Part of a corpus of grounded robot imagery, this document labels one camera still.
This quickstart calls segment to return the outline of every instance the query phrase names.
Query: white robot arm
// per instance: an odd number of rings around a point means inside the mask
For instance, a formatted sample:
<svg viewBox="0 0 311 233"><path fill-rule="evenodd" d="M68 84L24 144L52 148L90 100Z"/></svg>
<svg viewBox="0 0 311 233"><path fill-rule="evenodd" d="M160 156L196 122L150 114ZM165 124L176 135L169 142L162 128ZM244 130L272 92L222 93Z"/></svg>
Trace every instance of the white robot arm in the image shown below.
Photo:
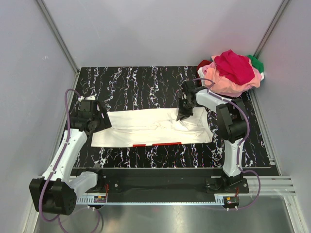
<svg viewBox="0 0 311 233"><path fill-rule="evenodd" d="M74 210L76 200L87 190L96 186L103 186L98 180L98 174L90 171L82 172L80 176L69 181L70 173L80 149L87 138L94 132L111 127L108 114L95 97L81 100L77 116L70 117L70 138L67 141L68 131L65 130L61 145L42 177L32 179L29 189L35 205L39 210L39 199L45 182L47 188L43 194L42 211L45 213L70 215Z"/></svg>
<svg viewBox="0 0 311 233"><path fill-rule="evenodd" d="M239 110L228 102L235 103L246 112L242 100L224 98L205 87L198 87L194 81L184 81L182 90L183 96L179 99L177 120L192 116L192 109L195 106L204 106L217 113L218 136L225 142L224 175L221 179L222 184L219 185L237 186L243 179L240 165L244 142L241 141L246 135L247 125Z"/></svg>

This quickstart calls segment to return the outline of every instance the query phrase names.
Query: white cloth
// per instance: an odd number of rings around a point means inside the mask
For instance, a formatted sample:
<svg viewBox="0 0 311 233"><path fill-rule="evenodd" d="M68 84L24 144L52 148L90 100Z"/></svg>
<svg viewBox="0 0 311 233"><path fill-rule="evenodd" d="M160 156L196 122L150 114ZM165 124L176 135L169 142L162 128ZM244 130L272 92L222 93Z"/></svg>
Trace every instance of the white cloth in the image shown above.
<svg viewBox="0 0 311 233"><path fill-rule="evenodd" d="M93 134L92 147L133 147L168 143L209 143L213 134L207 112L195 107L193 116L176 121L178 108L108 112L112 127Z"/></svg>

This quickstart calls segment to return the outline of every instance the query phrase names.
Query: pile of clothes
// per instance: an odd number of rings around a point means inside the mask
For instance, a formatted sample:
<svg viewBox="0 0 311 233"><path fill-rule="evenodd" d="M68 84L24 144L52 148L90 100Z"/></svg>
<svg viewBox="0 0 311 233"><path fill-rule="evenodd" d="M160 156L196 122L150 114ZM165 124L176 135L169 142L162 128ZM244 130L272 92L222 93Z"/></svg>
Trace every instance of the pile of clothes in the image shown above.
<svg viewBox="0 0 311 233"><path fill-rule="evenodd" d="M212 62L204 60L197 67L199 78L212 80L211 91L217 94L239 97L252 87L260 87L263 80L263 63L255 57L241 56L232 50L220 56L212 56ZM210 81L202 80L202 85L211 86Z"/></svg>

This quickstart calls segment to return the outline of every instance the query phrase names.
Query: black marble table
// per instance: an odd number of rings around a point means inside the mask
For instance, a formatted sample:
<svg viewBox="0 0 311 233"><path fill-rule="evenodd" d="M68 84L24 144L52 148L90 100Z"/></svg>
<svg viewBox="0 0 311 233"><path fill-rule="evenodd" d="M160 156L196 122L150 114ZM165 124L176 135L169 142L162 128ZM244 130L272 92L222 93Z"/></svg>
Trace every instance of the black marble table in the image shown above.
<svg viewBox="0 0 311 233"><path fill-rule="evenodd" d="M196 67L84 67L76 90L83 96L96 95L108 111L175 108L184 80L194 79ZM270 167L252 101L243 93L251 131L244 144L242 165ZM70 114L77 110L75 96ZM207 121L214 137L207 144L93 148L91 138L82 147L74 167L221 167L224 143L217 136L216 114L208 110Z"/></svg>

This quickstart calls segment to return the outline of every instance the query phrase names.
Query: gray wall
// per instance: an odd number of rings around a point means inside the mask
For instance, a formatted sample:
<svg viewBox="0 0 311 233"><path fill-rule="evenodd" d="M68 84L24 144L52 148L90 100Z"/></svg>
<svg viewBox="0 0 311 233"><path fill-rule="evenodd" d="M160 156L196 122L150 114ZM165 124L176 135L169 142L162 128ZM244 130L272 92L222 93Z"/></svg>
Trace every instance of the gray wall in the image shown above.
<svg viewBox="0 0 311 233"><path fill-rule="evenodd" d="M0 8L0 226L22 232L29 182L46 169L74 74L34 0Z"/></svg>
<svg viewBox="0 0 311 233"><path fill-rule="evenodd" d="M310 11L309 0L290 3L260 56L265 80L256 90L281 169L293 180L306 220L311 216Z"/></svg>
<svg viewBox="0 0 311 233"><path fill-rule="evenodd" d="M255 52L281 0L44 0L80 67L191 66Z"/></svg>

